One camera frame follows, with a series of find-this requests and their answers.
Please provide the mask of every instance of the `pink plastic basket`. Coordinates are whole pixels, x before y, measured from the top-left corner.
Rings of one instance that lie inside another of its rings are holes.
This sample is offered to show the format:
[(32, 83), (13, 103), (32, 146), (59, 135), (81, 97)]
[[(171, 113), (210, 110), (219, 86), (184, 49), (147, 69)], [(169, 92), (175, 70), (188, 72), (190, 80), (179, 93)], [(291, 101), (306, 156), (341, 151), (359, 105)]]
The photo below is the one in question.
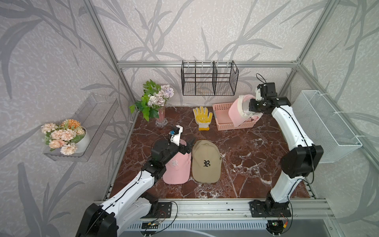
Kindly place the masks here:
[(246, 120), (243, 124), (239, 125), (238, 127), (234, 127), (232, 120), (229, 117), (229, 108), (233, 102), (229, 103), (221, 103), (221, 104), (214, 104), (213, 105), (213, 114), (215, 116), (216, 124), (217, 124), (217, 130), (223, 131), (223, 130), (230, 130), (230, 129), (246, 129), (249, 127), (253, 127), (254, 124), (259, 120), (259, 118), (250, 118)]

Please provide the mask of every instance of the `wire rack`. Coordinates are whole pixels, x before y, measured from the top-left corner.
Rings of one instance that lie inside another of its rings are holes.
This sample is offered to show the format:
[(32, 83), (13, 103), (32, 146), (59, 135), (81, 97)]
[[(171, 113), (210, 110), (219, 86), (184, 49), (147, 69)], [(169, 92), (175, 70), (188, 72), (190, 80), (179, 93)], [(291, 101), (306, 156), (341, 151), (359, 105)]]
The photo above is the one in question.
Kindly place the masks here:
[(362, 146), (354, 132), (345, 123), (319, 91), (301, 91), (292, 105), (301, 127), (324, 154), (320, 163), (332, 163)]
[(238, 81), (238, 68), (234, 61), (227, 63), (225, 72), (218, 72), (213, 61), (209, 68), (203, 62), (184, 62), (180, 71), (184, 96), (233, 96)]

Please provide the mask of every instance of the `flower pot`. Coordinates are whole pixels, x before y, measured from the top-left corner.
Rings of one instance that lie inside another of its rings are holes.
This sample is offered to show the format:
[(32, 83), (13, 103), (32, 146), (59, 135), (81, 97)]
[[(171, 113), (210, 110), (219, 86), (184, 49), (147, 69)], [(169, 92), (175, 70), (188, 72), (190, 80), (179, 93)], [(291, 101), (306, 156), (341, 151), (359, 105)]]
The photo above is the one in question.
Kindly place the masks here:
[(75, 151), (75, 153), (82, 153), (85, 152), (89, 143), (91, 142), (90, 136), (87, 134), (87, 130), (83, 128), (86, 131), (86, 135), (83, 137), (82, 140), (80, 140), (78, 143), (76, 143), (76, 146), (78, 149)]
[(155, 125), (157, 127), (164, 127), (167, 125), (167, 119), (164, 117), (165, 116), (165, 109), (166, 109), (166, 106), (162, 106), (159, 110), (158, 110), (158, 115), (159, 117), (158, 118), (155, 118), (156, 119), (156, 122), (155, 122)]

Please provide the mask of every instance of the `baseball cap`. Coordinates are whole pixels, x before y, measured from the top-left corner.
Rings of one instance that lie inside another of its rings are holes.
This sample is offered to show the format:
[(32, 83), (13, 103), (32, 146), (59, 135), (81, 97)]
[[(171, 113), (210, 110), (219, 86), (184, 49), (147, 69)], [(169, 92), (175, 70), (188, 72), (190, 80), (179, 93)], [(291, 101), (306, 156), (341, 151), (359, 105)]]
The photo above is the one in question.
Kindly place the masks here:
[[(185, 140), (180, 140), (180, 143), (187, 145)], [(163, 174), (163, 181), (166, 184), (183, 184), (190, 178), (191, 169), (191, 153), (182, 154), (178, 152), (166, 164), (166, 172)]]
[(215, 144), (199, 140), (192, 148), (192, 176), (201, 183), (216, 183), (221, 176), (222, 159)]

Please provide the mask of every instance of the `white flower pot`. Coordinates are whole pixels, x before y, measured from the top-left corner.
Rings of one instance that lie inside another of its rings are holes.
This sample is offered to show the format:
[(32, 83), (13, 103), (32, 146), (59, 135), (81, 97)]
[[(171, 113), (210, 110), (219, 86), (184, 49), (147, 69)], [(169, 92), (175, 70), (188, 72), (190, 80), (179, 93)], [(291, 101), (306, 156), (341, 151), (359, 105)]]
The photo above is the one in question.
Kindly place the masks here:
[(85, 128), (83, 128), (83, 129), (86, 131), (86, 135), (83, 137), (82, 140), (80, 140), (78, 143), (76, 143), (76, 146), (78, 147), (78, 149), (75, 151), (75, 153), (85, 152), (90, 141), (91, 141), (90, 137), (87, 134), (87, 130)]

